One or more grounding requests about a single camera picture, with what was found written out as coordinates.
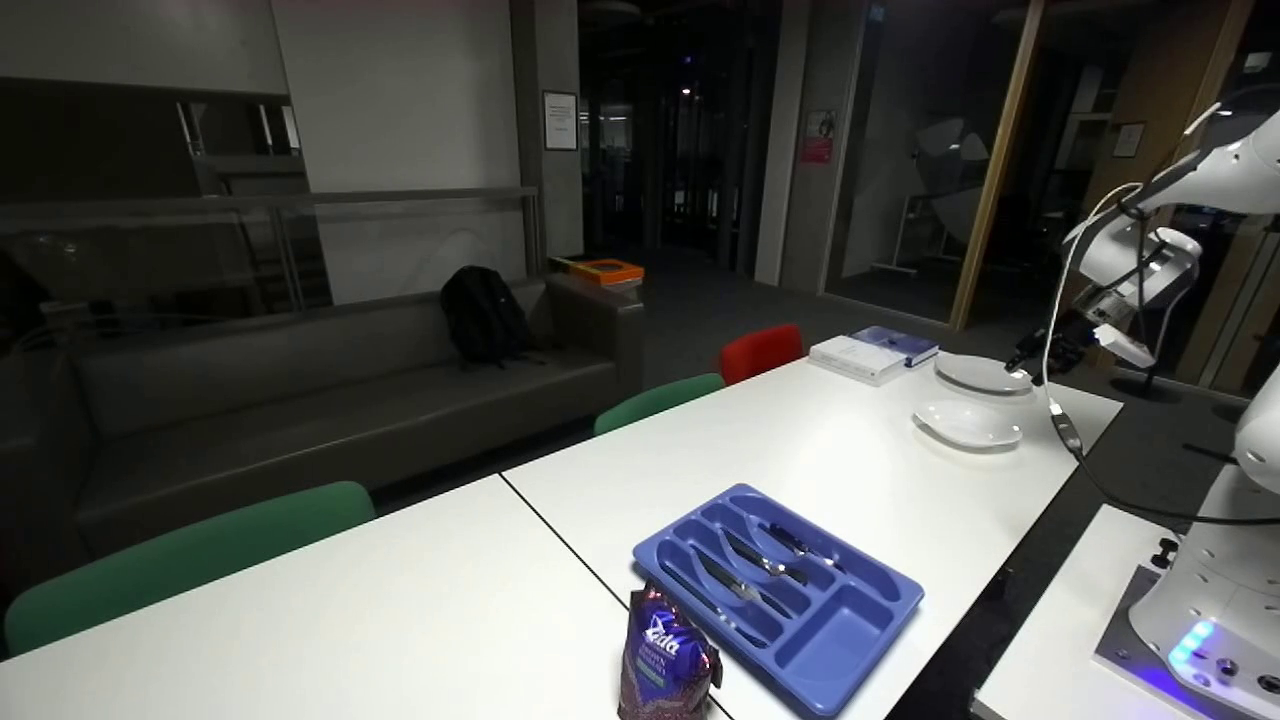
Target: floor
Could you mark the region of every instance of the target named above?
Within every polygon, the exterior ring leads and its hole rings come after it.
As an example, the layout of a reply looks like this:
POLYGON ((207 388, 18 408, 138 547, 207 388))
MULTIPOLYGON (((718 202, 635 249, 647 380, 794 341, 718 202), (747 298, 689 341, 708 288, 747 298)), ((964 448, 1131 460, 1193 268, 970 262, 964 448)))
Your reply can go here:
MULTIPOLYGON (((875 311, 840 298, 800 298, 784 288, 764 288, 744 275, 716 268, 697 251, 645 255, 645 311, 647 311, 647 384, 716 367, 716 349, 747 330, 794 320, 807 341, 834 338, 858 324, 898 324, 945 341, 951 354, 1007 357, 1018 331, 1035 324, 1035 305, 1018 302, 1031 317, 980 317, 969 331, 946 338, 940 324, 904 320, 896 311, 875 311)), ((1000 661, 1010 631, 1048 590, 1052 571, 1062 565, 1066 547, 1090 521, 1102 495, 1157 505, 1170 518, 1142 511, 1157 523, 1183 530, 1175 511, 1193 511, 1212 486, 1223 453, 1232 444, 1232 425, 1240 401, 1221 401, 1170 384, 1161 401, 1124 398, 1112 388, 1106 372, 1074 367, 1062 384, 1102 393, 1124 401, 1121 422, 1090 448, 1089 465, 1066 479, 1061 501, 1044 511, 1031 538, 983 590, 980 604, 964 616, 926 673, 898 700, 896 718, 969 718, 969 695, 980 688, 983 673, 1000 661)), ((440 477, 423 477, 398 495, 382 495, 382 507, 419 501, 423 492, 469 486, 538 453, 577 444, 589 425, 558 430, 523 448, 503 448, 461 465, 440 477)))

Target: green chair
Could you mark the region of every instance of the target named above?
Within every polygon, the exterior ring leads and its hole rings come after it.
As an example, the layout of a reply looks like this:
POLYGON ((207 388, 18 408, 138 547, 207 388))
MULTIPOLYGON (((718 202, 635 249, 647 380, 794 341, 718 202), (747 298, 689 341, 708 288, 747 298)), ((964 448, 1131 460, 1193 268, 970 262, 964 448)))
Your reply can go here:
POLYGON ((30 653, 372 518, 365 486, 340 479, 150 538, 18 594, 3 612, 7 653, 30 653))
POLYGON ((665 408, 689 403, 689 401, 708 398, 716 388, 724 388, 718 372, 701 372, 701 376, 682 376, 670 384, 656 384, 656 388, 635 393, 635 398, 610 403, 608 414, 600 414, 591 431, 594 437, 617 431, 625 425, 635 425, 635 422, 656 418, 665 408))

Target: backpack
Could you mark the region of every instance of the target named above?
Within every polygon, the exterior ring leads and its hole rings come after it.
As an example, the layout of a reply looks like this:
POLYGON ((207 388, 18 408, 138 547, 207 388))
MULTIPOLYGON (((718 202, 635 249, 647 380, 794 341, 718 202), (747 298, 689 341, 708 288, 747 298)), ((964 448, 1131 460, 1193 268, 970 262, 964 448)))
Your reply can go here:
POLYGON ((440 288, 455 354, 473 366, 503 366, 532 349, 523 307, 499 271, 469 264, 440 288))

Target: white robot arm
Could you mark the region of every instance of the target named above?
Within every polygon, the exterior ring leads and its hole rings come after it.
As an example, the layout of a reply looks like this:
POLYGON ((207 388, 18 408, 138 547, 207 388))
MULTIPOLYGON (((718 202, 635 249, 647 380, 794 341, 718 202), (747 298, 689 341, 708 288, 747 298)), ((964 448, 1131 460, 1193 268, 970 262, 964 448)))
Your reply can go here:
MULTIPOLYGON (((1198 204, 1280 211, 1280 112, 1242 141, 1196 151, 1153 183, 1089 215, 1071 237, 1074 271, 1094 285, 1082 317, 1094 341, 1128 366, 1153 354, 1121 330, 1142 305, 1166 302, 1196 275, 1198 245, 1147 229, 1147 211, 1198 204)), ((1232 460, 1179 541, 1175 565, 1128 609, 1135 637, 1193 693, 1249 718, 1280 718, 1280 372, 1234 425, 1232 460)))

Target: blue cutlery tray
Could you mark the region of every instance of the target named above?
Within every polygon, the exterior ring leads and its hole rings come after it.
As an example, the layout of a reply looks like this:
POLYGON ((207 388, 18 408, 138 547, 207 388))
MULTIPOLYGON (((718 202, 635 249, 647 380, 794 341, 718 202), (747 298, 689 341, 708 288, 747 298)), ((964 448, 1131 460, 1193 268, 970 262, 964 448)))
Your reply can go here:
POLYGON ((810 720, 851 700, 925 595, 747 486, 635 546, 635 571, 810 720))

